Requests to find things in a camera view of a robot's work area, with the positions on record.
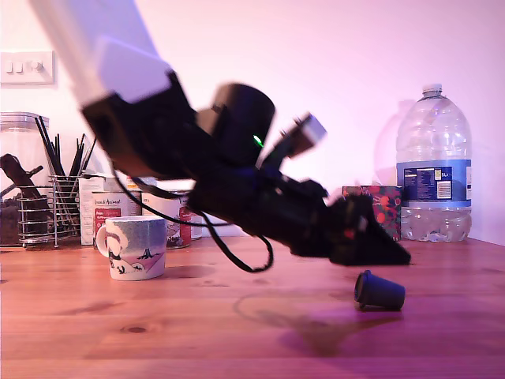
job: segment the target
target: floral box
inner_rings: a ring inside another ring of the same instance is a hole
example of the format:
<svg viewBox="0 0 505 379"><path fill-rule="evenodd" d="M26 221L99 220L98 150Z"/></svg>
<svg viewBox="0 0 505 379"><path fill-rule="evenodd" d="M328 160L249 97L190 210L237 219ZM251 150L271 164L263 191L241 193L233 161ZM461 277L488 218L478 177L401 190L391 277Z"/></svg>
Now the floral box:
<svg viewBox="0 0 505 379"><path fill-rule="evenodd" d="M377 222L395 240L401 238L402 187L398 186L344 186L342 196L369 195Z"/></svg>

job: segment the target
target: robotic arm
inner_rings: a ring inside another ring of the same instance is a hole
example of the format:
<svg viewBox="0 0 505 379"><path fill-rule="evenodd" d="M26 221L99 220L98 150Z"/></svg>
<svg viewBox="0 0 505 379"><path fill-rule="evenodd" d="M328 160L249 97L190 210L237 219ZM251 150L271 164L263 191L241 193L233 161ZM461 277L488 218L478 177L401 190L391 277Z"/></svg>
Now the robotic arm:
<svg viewBox="0 0 505 379"><path fill-rule="evenodd" d="M327 191L319 183L297 182L280 172L283 159L313 147L326 134L312 114L297 119L260 160L274 104L256 88L231 83L218 88L208 109L193 110L177 74L156 52L133 0L30 3L114 170L134 178L191 178L196 184L188 206L207 222L205 213L266 242L281 242L294 255L325 257L339 265L410 263L409 253L376 222L369 197L326 205ZM207 226L219 243L214 227Z"/></svg>

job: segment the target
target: black cable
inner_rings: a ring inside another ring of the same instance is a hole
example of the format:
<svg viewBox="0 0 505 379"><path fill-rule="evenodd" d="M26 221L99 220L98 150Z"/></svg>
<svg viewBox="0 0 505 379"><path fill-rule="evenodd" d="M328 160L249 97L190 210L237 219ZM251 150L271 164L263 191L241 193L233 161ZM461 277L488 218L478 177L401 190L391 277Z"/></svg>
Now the black cable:
<svg viewBox="0 0 505 379"><path fill-rule="evenodd" d="M144 192L150 193L156 197L160 197L162 199L178 199L180 197L184 197L185 195L181 195L178 193L173 193L170 191L165 191L157 186L152 186L151 184L147 184L140 178L132 177L132 181L137 184L137 186L143 190Z"/></svg>
<svg viewBox="0 0 505 379"><path fill-rule="evenodd" d="M113 167L111 169L112 169L112 172L114 174L114 178L116 179L116 182L119 184L119 186L121 187L121 189L123 190L123 192L126 193L126 196L128 196L131 201L133 201L135 204L139 205L140 207L148 210L149 212L152 212L155 215L164 218L165 220L172 221L173 223L180 223L180 224L183 224L183 225L189 225L191 227L209 227L209 225L212 226L212 227L227 227L227 226L230 226L229 223L211 223L211 224L209 224L209 223L190 223L189 221L183 221L183 220L175 219L174 217L167 216L167 215L165 215L165 214L163 214L163 213L161 213L161 212L159 212L159 211L151 208L149 205L144 204L142 201L140 201L139 199L137 199L136 197L134 197L132 195L132 193L122 183L121 179L118 177L118 173L116 172L116 170Z"/></svg>
<svg viewBox="0 0 505 379"><path fill-rule="evenodd" d="M226 243L224 243L224 241L216 233L216 231L215 231L214 227L212 226L212 224L211 224L209 218L207 217L207 215L205 215L202 212L200 212L200 215L208 223L208 231L210 232L212 239L214 239L214 242L217 244L217 246L219 246L219 248L221 249L221 251L224 252L224 255L226 255L228 257L228 259L230 259L230 261L232 261L233 263L235 263L235 265L237 267L239 267L240 269L242 269L242 270L244 270L246 272L257 273L257 272L267 271L274 264L274 250L271 247L271 243L263 235L259 235L258 237L267 246L267 250L268 250L268 262L267 262L267 264L264 267L250 268L243 261L241 261L240 259L238 259L230 251L230 249L228 249L228 246L226 245Z"/></svg>
<svg viewBox="0 0 505 379"><path fill-rule="evenodd" d="M114 169L114 167L111 167L111 169L112 169L112 172L114 173L114 178L116 179L116 182L119 184L119 186L121 187L121 189L123 190L123 192L126 193L126 195L135 204L139 205L140 207L142 207L144 209L147 209L149 212L152 212L152 213L154 213L155 215L157 215L159 217L164 218L165 220L169 220L169 221L172 221L174 223L181 223L181 224L184 224L184 225L190 225L190 226L195 226L195 227L206 227L209 230L209 232L211 234L211 237L214 240L214 242L216 243L216 245L221 249L221 251L226 255L226 257L230 261L232 261L237 267L239 267L241 270L246 271L246 272L251 272L251 273L258 273L258 272L267 271L274 264L274 249L272 248L271 243L263 235L259 235L258 238L261 241L263 241L264 244L267 246L267 250L268 250L268 261L267 261L267 264L264 267L251 268L248 265L246 265L243 261L241 261L240 259L238 259L230 251L230 249L228 248L228 246L226 245L226 243L224 243L224 241L218 236L217 232L215 231L214 227L229 225L228 223L221 223L221 224L216 223L216 224L213 224L213 223L211 223L211 221L209 220L209 218L207 217L207 215L205 213L203 213L203 212L198 212L197 214L200 215L200 216L202 216L204 218L206 224L202 224L202 223L190 223L188 221L178 220L178 219L175 219L173 217L169 217L169 216L167 216L167 215L165 215L165 214L163 214L161 212L158 212L155 209L153 209L153 208L149 207L148 205L144 204L142 201L139 201L136 197L134 197L132 195L132 193L130 191L128 191L128 189L122 183L121 179L119 179L118 173L116 172L116 170Z"/></svg>

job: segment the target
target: metal utensil holder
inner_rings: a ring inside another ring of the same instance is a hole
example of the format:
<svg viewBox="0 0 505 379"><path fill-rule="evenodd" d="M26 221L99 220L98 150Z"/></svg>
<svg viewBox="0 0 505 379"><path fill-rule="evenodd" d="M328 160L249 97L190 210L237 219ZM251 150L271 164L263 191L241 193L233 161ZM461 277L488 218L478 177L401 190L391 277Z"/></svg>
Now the metal utensil holder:
<svg viewBox="0 0 505 379"><path fill-rule="evenodd" d="M80 235L79 177L50 176L48 186L22 188L47 189L47 196L21 196L20 242L23 247L58 241Z"/></svg>

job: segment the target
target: white arm segment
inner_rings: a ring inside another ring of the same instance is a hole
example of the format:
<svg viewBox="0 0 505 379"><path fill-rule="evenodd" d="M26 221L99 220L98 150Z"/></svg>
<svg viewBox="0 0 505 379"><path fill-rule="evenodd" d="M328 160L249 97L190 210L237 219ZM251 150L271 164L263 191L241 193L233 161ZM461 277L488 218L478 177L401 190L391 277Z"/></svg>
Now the white arm segment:
<svg viewBox="0 0 505 379"><path fill-rule="evenodd" d="M135 102L170 87L134 0L29 0L85 106L117 92Z"/></svg>

